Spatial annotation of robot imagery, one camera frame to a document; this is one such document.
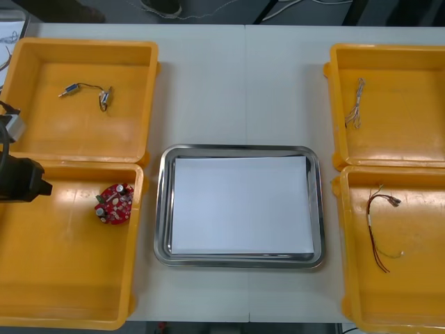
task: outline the table surface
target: table surface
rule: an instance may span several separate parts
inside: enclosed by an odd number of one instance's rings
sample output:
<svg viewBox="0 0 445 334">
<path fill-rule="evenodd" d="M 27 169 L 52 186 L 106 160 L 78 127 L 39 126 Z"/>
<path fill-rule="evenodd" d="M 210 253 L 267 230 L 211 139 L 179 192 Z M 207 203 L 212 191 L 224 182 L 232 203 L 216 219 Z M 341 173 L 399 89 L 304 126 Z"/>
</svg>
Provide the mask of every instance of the table surface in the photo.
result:
<svg viewBox="0 0 445 334">
<path fill-rule="evenodd" d="M 153 40 L 156 80 L 148 196 L 140 216 L 131 320 L 345 322 L 338 173 L 323 64 L 335 43 L 444 45 L 441 28 L 32 24 L 48 38 Z M 326 257 L 314 271 L 167 267 L 153 254 L 159 156 L 178 143 L 303 145 L 320 159 Z"/>
</svg>

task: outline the red circuit board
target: red circuit board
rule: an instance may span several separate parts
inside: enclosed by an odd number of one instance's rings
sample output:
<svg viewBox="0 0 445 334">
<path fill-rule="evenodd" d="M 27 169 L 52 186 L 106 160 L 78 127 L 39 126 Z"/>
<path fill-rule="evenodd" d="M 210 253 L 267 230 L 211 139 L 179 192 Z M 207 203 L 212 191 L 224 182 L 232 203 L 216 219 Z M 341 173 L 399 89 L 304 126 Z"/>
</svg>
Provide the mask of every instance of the red circuit board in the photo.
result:
<svg viewBox="0 0 445 334">
<path fill-rule="evenodd" d="M 119 193 L 118 186 L 123 186 L 124 193 Z M 133 203 L 134 190 L 127 183 L 114 184 L 105 189 L 103 193 L 96 196 L 99 204 L 95 206 L 96 215 L 105 224 L 122 224 L 130 218 L 131 204 Z M 103 209 L 103 213 L 99 215 L 98 209 Z"/>
</svg>

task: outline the metal tray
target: metal tray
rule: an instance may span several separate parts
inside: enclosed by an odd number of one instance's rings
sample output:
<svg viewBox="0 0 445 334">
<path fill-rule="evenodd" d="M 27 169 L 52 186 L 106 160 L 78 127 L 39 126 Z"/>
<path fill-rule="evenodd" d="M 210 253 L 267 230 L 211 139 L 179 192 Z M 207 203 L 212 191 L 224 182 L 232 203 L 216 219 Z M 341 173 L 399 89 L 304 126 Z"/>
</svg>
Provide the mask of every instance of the metal tray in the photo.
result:
<svg viewBox="0 0 445 334">
<path fill-rule="evenodd" d="M 307 191 L 314 253 L 311 254 L 172 254 L 172 213 L 177 158 L 295 157 L 307 159 Z M 161 157 L 156 204 L 154 253 L 169 266 L 314 268 L 325 254 L 323 206 L 318 158 L 302 146 L 174 145 Z"/>
</svg>

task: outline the yellow plastic bin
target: yellow plastic bin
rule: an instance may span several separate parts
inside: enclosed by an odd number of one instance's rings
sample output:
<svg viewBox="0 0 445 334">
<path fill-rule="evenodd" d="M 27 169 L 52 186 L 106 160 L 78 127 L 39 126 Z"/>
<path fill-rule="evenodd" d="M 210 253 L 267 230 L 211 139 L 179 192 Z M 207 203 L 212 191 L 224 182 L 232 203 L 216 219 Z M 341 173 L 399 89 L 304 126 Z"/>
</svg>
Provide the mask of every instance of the yellow plastic bin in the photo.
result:
<svg viewBox="0 0 445 334">
<path fill-rule="evenodd" d="M 372 229 L 390 270 L 373 257 L 366 218 L 371 195 Z M 445 331 L 445 169 L 348 166 L 334 179 L 341 228 L 345 316 L 367 333 Z"/>
<path fill-rule="evenodd" d="M 21 109 L 26 131 L 11 154 L 31 159 L 146 164 L 158 47 L 153 42 L 24 38 L 17 43 L 1 99 Z M 113 87 L 106 112 L 100 90 Z"/>
<path fill-rule="evenodd" d="M 39 161 L 51 196 L 0 205 L 0 326 L 119 328 L 131 285 L 143 171 L 135 164 Z M 134 188 L 129 222 L 103 224 L 95 198 Z"/>
<path fill-rule="evenodd" d="M 324 67 L 334 166 L 445 167 L 445 47 L 334 45 Z M 361 127 L 346 128 L 358 79 Z"/>
</svg>

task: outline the white paper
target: white paper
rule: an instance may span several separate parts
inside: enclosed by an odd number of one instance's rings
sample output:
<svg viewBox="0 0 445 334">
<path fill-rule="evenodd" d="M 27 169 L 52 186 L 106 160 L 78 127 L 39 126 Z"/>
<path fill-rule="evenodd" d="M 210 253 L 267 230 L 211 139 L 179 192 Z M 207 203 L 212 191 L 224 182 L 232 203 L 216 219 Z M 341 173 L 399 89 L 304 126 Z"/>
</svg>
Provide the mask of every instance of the white paper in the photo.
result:
<svg viewBox="0 0 445 334">
<path fill-rule="evenodd" d="M 0 65 L 8 60 L 8 50 L 13 54 L 15 44 L 17 44 L 17 41 L 19 40 L 24 24 L 24 21 L 0 22 L 0 39 L 3 39 L 3 42 L 0 42 Z M 0 72 L 0 86 L 5 83 L 8 68 L 9 66 Z"/>
<path fill-rule="evenodd" d="M 172 253 L 313 253 L 305 157 L 176 159 Z"/>
</svg>

